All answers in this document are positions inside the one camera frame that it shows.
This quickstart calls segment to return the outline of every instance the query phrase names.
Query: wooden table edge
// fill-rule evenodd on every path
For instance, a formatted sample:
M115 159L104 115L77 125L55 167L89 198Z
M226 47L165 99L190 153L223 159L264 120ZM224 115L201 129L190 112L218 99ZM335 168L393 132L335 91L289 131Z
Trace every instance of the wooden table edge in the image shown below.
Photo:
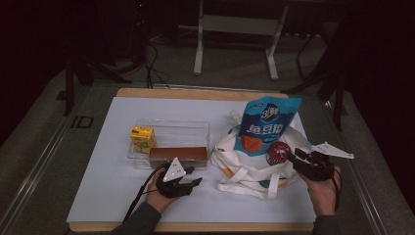
M73 222L74 232L106 232L119 226L119 222ZM159 223L155 232L309 232L310 223Z
M278 92L256 92L240 90L196 90L196 89L146 89L120 88L117 97L131 98L165 98L189 100L218 100L218 101L251 101L263 96L288 98L286 94Z

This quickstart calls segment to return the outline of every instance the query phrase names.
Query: gray sleeve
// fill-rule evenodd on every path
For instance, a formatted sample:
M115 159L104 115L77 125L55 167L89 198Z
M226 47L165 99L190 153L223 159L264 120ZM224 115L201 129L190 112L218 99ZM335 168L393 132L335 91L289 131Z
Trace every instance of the gray sleeve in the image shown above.
M161 214L148 203L142 203L122 225L115 228L112 235L151 235L159 223Z
M320 215L315 218L312 234L340 235L342 232L335 215Z

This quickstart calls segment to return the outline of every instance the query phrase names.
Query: person's left hand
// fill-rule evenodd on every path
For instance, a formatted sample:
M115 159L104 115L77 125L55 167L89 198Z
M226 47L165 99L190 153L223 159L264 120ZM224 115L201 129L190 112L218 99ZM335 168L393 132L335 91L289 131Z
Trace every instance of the person's left hand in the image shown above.
M163 171L165 171L165 169L158 170L153 176L152 183L149 186L147 186L147 191L149 193L147 194L146 202L150 204L153 208L155 208L159 213L164 213L164 211L168 208L168 206L170 206L170 204L179 199L179 197L169 199L159 192L156 186L156 182Z

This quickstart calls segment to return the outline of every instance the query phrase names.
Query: snack bag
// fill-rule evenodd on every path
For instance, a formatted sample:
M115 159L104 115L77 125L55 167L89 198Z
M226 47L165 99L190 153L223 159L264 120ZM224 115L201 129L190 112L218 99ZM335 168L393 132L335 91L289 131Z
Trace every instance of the snack bag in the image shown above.
M264 155L290 125L300 108L301 98L265 96L247 103L235 150L248 156Z

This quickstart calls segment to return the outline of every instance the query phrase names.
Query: white metal frame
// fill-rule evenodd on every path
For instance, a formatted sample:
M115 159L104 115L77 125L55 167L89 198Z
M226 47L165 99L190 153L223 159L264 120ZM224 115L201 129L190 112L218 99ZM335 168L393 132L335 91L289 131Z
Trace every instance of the white metal frame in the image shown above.
M281 31L283 29L285 18L287 17L288 9L288 6L284 7L283 13L278 20L223 17L205 15L204 0L199 0L198 48L196 50L195 68L193 71L194 75L202 74L202 63L204 57L204 30L210 30L272 35L273 41L271 46L265 50L265 56L268 63L270 77L272 80L277 80L278 73L274 61L274 52L281 36Z

